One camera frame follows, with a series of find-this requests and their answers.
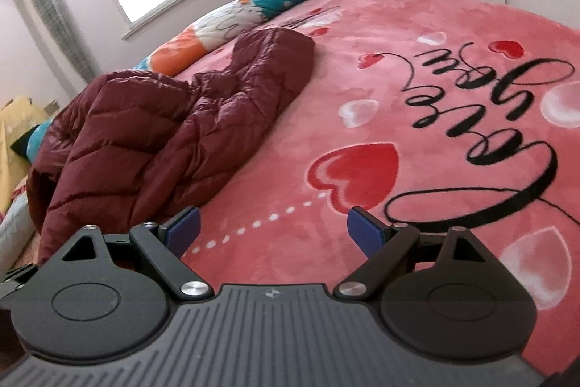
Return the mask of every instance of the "colorful pillow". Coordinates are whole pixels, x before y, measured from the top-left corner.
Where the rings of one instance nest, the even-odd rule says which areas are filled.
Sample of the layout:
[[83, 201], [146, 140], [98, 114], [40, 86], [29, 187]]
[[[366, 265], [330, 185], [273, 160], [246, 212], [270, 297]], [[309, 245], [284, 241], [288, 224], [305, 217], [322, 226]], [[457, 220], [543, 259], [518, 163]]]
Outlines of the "colorful pillow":
[[18, 140], [16, 140], [11, 146], [10, 149], [16, 153], [18, 156], [22, 156], [22, 158], [26, 158], [26, 148], [28, 146], [28, 141], [30, 137], [34, 133], [34, 130], [37, 129], [39, 125], [35, 125], [32, 127], [28, 132], [25, 132]]
[[26, 146], [26, 157], [31, 163], [34, 162], [34, 158], [36, 158], [38, 155], [38, 150], [40, 149], [42, 139], [44, 138], [44, 135], [46, 134], [46, 131], [51, 123], [52, 118], [41, 123], [34, 129], [33, 134], [30, 136], [28, 145]]
[[240, 33], [306, 0], [236, 0], [218, 7], [160, 46], [135, 69], [175, 76]]

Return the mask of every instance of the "pink blanket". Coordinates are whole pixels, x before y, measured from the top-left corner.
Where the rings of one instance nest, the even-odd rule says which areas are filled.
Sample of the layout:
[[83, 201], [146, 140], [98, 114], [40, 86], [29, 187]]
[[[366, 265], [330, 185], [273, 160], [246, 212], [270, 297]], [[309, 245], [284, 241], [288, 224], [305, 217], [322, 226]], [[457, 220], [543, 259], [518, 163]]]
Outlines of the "pink blanket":
[[[221, 283], [325, 282], [364, 261], [354, 205], [467, 226], [532, 294], [526, 357], [580, 352], [580, 32], [477, 0], [310, 0], [265, 24], [314, 37], [317, 69], [202, 209], [185, 262]], [[227, 65], [232, 44], [179, 77]]]

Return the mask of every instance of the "red heart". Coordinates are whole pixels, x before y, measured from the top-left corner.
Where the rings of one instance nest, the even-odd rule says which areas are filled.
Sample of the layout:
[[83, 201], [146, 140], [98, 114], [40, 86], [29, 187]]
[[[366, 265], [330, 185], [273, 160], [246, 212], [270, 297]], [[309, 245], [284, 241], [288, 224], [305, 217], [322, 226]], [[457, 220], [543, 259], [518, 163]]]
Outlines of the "red heart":
[[330, 190], [332, 208], [346, 215], [354, 206], [368, 210], [383, 202], [397, 171], [398, 154], [392, 143], [366, 143], [321, 156], [306, 175], [315, 189]]
[[526, 52], [524, 47], [514, 40], [494, 41], [489, 45], [489, 49], [494, 53], [503, 53], [509, 59], [520, 59]]
[[319, 29], [313, 30], [308, 34], [309, 37], [321, 37], [329, 31], [329, 27], [320, 27]]
[[369, 66], [372, 66], [375, 63], [378, 63], [381, 59], [383, 59], [380, 53], [369, 53], [368, 55], [361, 55], [359, 56], [359, 69], [365, 69]]

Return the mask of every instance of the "yellow blanket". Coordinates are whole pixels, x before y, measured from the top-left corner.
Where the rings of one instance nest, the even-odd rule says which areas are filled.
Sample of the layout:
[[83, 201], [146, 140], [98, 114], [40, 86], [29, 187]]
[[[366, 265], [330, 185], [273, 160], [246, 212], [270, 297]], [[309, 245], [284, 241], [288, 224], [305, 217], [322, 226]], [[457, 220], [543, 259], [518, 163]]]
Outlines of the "yellow blanket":
[[48, 115], [19, 97], [0, 111], [0, 221], [12, 201], [12, 192], [28, 173], [30, 163], [14, 153], [10, 146], [24, 133], [44, 122]]

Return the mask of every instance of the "silver bolt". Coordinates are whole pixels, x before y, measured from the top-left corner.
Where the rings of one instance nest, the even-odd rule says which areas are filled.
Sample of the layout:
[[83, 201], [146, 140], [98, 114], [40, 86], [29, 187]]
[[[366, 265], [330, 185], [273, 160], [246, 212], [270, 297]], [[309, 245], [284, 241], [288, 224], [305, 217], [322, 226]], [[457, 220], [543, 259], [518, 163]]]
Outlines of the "silver bolt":
[[210, 286], [201, 281], [190, 281], [188, 283], [183, 284], [181, 290], [185, 295], [197, 296], [203, 295], [204, 293], [208, 293], [208, 291], [210, 290]]
[[356, 297], [366, 292], [366, 285], [356, 282], [342, 283], [338, 286], [338, 291], [348, 297]]

